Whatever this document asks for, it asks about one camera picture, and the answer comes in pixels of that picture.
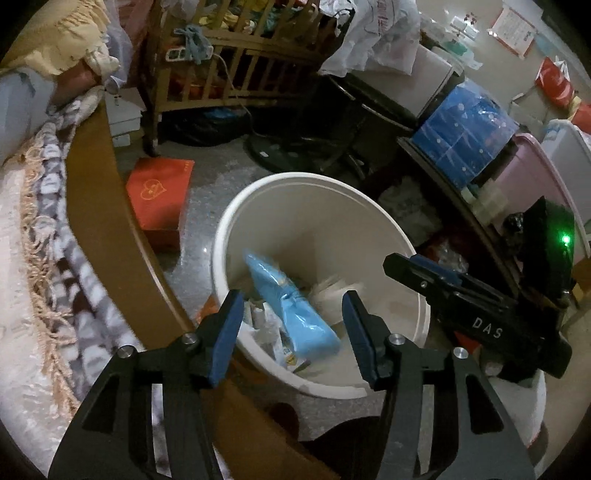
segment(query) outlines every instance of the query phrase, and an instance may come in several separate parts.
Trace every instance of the fringed blanket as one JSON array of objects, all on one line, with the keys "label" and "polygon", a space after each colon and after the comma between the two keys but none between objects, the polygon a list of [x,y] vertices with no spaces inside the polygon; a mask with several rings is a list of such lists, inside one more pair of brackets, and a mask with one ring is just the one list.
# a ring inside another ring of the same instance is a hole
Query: fringed blanket
[{"label": "fringed blanket", "polygon": [[[94,90],[55,113],[0,169],[0,418],[44,474],[117,348],[144,349],[67,220],[65,159],[99,99]],[[166,473],[161,391],[152,410],[158,469]]]}]

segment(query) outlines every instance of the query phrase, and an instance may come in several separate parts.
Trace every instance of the white cardboard box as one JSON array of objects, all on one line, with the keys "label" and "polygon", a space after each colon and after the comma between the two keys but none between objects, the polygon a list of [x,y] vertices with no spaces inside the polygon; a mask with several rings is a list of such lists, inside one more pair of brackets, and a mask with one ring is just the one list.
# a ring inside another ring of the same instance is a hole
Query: white cardboard box
[{"label": "white cardboard box", "polygon": [[380,72],[351,73],[418,118],[450,79],[453,69],[439,55],[419,45],[411,75],[386,67]]},{"label": "white cardboard box", "polygon": [[137,88],[122,89],[117,95],[106,93],[105,103],[112,137],[139,130],[146,107]]}]

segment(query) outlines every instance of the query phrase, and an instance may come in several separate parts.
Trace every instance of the electrical cord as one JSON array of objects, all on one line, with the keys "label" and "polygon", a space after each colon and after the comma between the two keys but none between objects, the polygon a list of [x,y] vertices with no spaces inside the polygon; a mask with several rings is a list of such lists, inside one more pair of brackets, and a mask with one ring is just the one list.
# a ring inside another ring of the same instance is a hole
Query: electrical cord
[{"label": "electrical cord", "polygon": [[224,60],[222,58],[222,56],[217,53],[212,53],[212,57],[217,57],[219,60],[222,61],[224,71],[226,72],[226,77],[228,78],[228,82],[230,82],[230,87],[232,87],[232,94],[236,98],[236,100],[238,100],[238,104],[240,104],[242,109],[248,115],[252,133],[255,134],[257,137],[270,138],[269,135],[260,134],[255,130],[254,117],[252,116],[251,111],[248,108],[246,108],[246,105],[243,103],[242,98],[240,98],[240,96],[236,93],[236,87],[234,87],[234,81],[233,81],[234,79],[232,78],[232,75],[230,75],[230,70],[228,69],[228,64],[226,64],[226,60]]}]

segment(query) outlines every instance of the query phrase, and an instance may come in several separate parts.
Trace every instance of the white plastic bin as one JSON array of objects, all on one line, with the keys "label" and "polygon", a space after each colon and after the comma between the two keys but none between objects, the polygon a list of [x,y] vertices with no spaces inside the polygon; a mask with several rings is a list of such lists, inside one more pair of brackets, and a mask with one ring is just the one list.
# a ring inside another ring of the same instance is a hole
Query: white plastic bin
[{"label": "white plastic bin", "polygon": [[[282,173],[240,192],[217,228],[212,251],[214,294],[221,303],[228,290],[248,275],[243,252],[250,249],[277,262],[290,277],[314,284],[338,275],[362,283],[361,298],[390,331],[419,346],[427,337],[430,308],[423,296],[384,274],[384,258],[415,253],[392,218],[373,200],[339,181],[310,173]],[[325,398],[367,395],[344,325],[338,355],[288,372],[269,357],[246,329],[238,346],[262,371],[303,393]]]},{"label": "white plastic bin", "polygon": [[591,220],[591,150],[571,122],[554,120],[542,149],[560,173],[583,223]]}]

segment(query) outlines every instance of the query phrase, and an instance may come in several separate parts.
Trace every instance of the red bag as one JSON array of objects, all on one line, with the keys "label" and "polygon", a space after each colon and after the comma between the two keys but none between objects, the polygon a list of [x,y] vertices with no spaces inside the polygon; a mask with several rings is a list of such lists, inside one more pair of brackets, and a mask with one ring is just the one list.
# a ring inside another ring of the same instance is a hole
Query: red bag
[{"label": "red bag", "polygon": [[574,96],[574,88],[560,68],[548,57],[544,59],[535,84],[555,105],[567,108]]},{"label": "red bag", "polygon": [[586,134],[591,135],[591,105],[581,102],[577,111],[569,120]]}]

